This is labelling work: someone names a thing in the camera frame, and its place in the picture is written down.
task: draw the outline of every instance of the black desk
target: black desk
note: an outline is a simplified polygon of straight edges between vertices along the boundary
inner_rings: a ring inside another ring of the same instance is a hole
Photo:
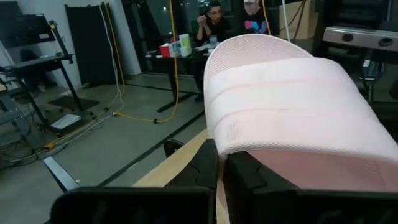
[[[192,49],[192,54],[189,55],[188,57],[181,57],[177,56],[178,61],[191,61],[193,63],[195,62],[201,62],[201,61],[206,61],[207,56],[204,56],[203,53],[205,52],[197,52],[195,49]],[[175,70],[174,70],[174,58],[155,58],[155,57],[146,57],[146,60],[150,60],[152,62],[164,62],[167,65],[167,76],[169,78],[170,86],[172,87],[172,93],[173,93],[173,101],[170,103],[167,103],[166,105],[160,107],[157,112],[161,113],[171,107],[173,107],[176,103],[177,100],[177,84],[175,82]],[[189,97],[195,95],[194,93],[186,93],[185,95],[181,96],[178,98],[178,102],[182,102]]]
[[[38,59],[30,60],[27,62],[21,62],[21,63],[15,64],[15,65],[10,65],[10,66],[5,67],[6,75],[9,77],[16,78],[18,84],[20,84],[20,86],[26,93],[29,101],[32,103],[32,106],[42,123],[42,127],[40,127],[40,128],[49,129],[51,131],[56,132],[57,134],[63,134],[63,133],[61,132],[61,130],[51,127],[51,125],[49,124],[49,121],[44,118],[44,115],[42,114],[40,108],[37,106],[33,97],[30,95],[30,93],[28,91],[28,87],[22,81],[22,79],[26,75],[26,72],[28,72],[32,68],[40,67],[41,70],[46,71],[46,72],[60,69],[62,71],[63,77],[67,81],[68,87],[72,93],[72,97],[79,109],[78,114],[80,116],[82,116],[83,112],[85,112],[85,111],[84,111],[84,109],[81,105],[81,101],[80,101],[79,97],[77,96],[76,91],[68,77],[67,71],[65,70],[65,67],[62,64],[62,60],[70,61],[71,57],[72,57],[72,55],[54,55],[54,56],[50,56],[50,57],[46,57],[46,58],[38,58]],[[94,118],[93,113],[89,112],[89,114],[91,117]]]

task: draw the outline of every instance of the gray floor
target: gray floor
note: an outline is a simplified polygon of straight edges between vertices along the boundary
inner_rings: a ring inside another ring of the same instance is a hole
[[[142,76],[129,82],[170,88],[165,77]],[[182,78],[180,85],[182,90],[197,91],[192,79]],[[60,90],[49,91],[39,97],[38,102],[44,103],[57,98],[59,92]],[[79,92],[82,98],[101,102],[91,109],[95,113],[101,111],[115,94],[115,86],[100,86]],[[171,109],[161,114],[156,113],[158,107],[172,100],[169,91],[126,86],[123,99],[126,105],[122,112],[130,116],[164,119],[171,113]],[[196,103],[194,99],[193,96],[179,104],[173,120],[166,124],[153,124],[127,118],[107,119],[101,129],[89,131],[54,158],[79,181],[80,185],[98,185],[202,112],[203,104]],[[205,129],[205,126],[203,116],[174,138],[187,142]],[[54,136],[46,133],[46,140],[49,141],[51,138]],[[159,148],[109,185],[131,186],[164,159],[164,152]],[[2,170],[0,171],[2,205],[0,223],[43,223],[49,217],[51,204],[61,194],[61,190],[41,161],[24,167]]]

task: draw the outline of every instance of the person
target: person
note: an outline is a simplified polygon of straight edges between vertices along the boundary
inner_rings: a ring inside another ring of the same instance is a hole
[[[260,0],[243,0],[245,33],[269,34],[268,24],[260,6]]]
[[[222,16],[221,5],[218,1],[210,2],[206,15],[199,16],[197,22],[199,24],[196,36],[197,46],[209,41],[209,37],[212,35],[217,36],[218,42],[226,40],[226,31],[230,29],[230,26]]]
[[[199,16],[197,19],[199,29],[195,38],[197,46],[202,46],[209,41],[210,36],[217,36],[217,42],[227,39],[226,31],[230,30],[228,21],[222,16],[221,5],[218,1],[209,3],[205,15]],[[199,61],[193,64],[195,83],[199,89],[199,95],[195,99],[196,102],[203,101],[203,73],[205,71],[206,62]]]

